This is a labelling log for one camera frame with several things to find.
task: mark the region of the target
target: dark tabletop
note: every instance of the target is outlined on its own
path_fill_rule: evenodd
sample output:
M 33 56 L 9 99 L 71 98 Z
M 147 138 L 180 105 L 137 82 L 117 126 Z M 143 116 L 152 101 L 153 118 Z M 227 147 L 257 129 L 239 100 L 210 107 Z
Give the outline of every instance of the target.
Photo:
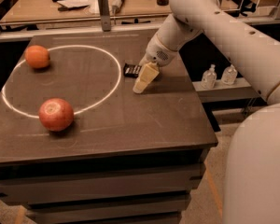
M 213 129 L 179 56 L 142 94 L 125 63 L 139 63 L 154 30 L 36 36 L 51 66 L 36 71 L 23 56 L 0 93 L 0 165 L 70 161 L 215 146 Z M 73 124 L 47 131 L 37 111 L 67 100 Z

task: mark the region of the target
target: floor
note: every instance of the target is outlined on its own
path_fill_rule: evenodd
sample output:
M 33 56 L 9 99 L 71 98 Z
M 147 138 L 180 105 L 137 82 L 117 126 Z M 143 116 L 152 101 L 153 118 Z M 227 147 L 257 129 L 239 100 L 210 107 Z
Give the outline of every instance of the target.
M 213 111 L 221 131 L 216 132 L 218 145 L 213 147 L 205 161 L 206 172 L 200 186 L 191 192 L 191 202 L 183 212 L 180 224 L 222 223 L 222 199 L 225 160 L 231 138 L 245 116 L 240 108 Z M 20 206 L 8 207 L 0 201 L 0 223 L 33 224 Z

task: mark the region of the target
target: apple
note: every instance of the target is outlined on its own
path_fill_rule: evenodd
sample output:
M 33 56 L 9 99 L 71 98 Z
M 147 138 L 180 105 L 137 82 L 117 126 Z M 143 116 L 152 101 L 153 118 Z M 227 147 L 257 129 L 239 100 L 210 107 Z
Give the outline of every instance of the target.
M 49 66 L 49 51 L 38 45 L 32 45 L 25 51 L 26 62 L 34 69 Z
M 64 99 L 52 98 L 40 106 L 38 116 L 45 128 L 59 132 L 66 129 L 73 122 L 74 110 Z

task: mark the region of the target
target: concrete floor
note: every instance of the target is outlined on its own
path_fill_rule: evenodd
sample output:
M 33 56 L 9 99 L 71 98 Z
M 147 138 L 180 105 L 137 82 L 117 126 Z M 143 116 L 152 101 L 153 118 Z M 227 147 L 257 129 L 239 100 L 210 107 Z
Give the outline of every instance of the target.
M 220 224 L 222 223 L 222 199 L 226 155 L 231 138 L 245 117 L 241 109 L 214 111 L 220 132 L 218 145 L 210 150 L 206 161 L 206 172 L 200 186 L 191 192 L 191 202 L 182 214 L 180 224 Z M 8 207 L 0 201 L 0 223 L 33 224 L 24 216 L 20 206 Z

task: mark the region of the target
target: white circle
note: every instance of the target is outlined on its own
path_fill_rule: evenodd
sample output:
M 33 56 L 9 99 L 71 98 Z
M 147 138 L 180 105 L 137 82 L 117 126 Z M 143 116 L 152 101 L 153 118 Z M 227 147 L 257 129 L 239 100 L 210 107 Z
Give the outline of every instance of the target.
M 98 105 L 101 104 L 103 101 L 105 101 L 108 97 L 110 97 L 110 95 L 111 95 L 111 94 L 116 90 L 116 88 L 119 86 L 119 83 L 120 83 L 120 80 L 121 80 L 121 67 L 120 67 L 119 61 L 118 61 L 118 60 L 116 59 L 116 57 L 114 57 L 110 52 L 108 52 L 108 51 L 106 51 L 106 50 L 104 50 L 104 49 L 99 49 L 99 48 L 93 47 L 93 46 L 87 46 L 87 45 L 68 45 L 68 46 L 60 46 L 60 47 L 56 47 L 56 48 L 51 48 L 51 49 L 48 49 L 48 51 L 56 50 L 56 49 L 67 49 L 67 48 L 87 48 L 87 49 L 97 49 L 97 50 L 100 50 L 101 52 L 103 52 L 103 53 L 109 55 L 109 56 L 115 61 L 116 65 L 117 65 L 117 68 L 118 68 L 118 70 L 119 70 L 119 75 L 118 75 L 117 82 L 116 82 L 115 86 L 111 89 L 111 91 L 110 91 L 105 97 L 103 97 L 101 100 L 99 100 L 98 102 L 96 102 L 96 103 L 94 103 L 94 104 L 92 104 L 92 105 L 89 105 L 89 106 L 87 106 L 87 107 L 85 107 L 85 108 L 82 108 L 82 109 L 80 109 L 80 110 L 78 110 L 78 111 L 76 111 L 76 112 L 74 113 L 75 115 L 78 115 L 78 114 L 81 114 L 81 113 L 83 113 L 83 112 L 85 112 L 85 111 L 91 109 L 91 108 L 94 108 L 94 107 L 98 106 Z M 23 64 L 24 62 L 25 62 L 25 60 L 23 60 L 23 61 L 21 61 L 20 63 L 18 63 L 18 64 L 15 66 L 14 71 L 15 71 L 16 69 L 18 69 L 18 68 L 21 66 L 21 64 Z M 26 116 L 26 117 L 29 117 L 29 118 L 38 119 L 38 116 L 36 116 L 36 115 L 31 115 L 31 114 L 29 114 L 29 113 L 27 113 L 27 112 L 23 112 L 23 111 L 21 111 L 21 110 L 15 108 L 15 107 L 8 101 L 8 99 L 6 98 L 6 85 L 5 85 L 5 86 L 3 87 L 3 89 L 2 89 L 2 98 L 3 98 L 3 101 L 5 102 L 5 104 L 6 104 L 10 109 L 12 109 L 13 111 L 15 111 L 15 112 L 17 112 L 17 113 L 19 113 L 19 114 L 21 114 L 21 115 L 24 115 L 24 116 Z

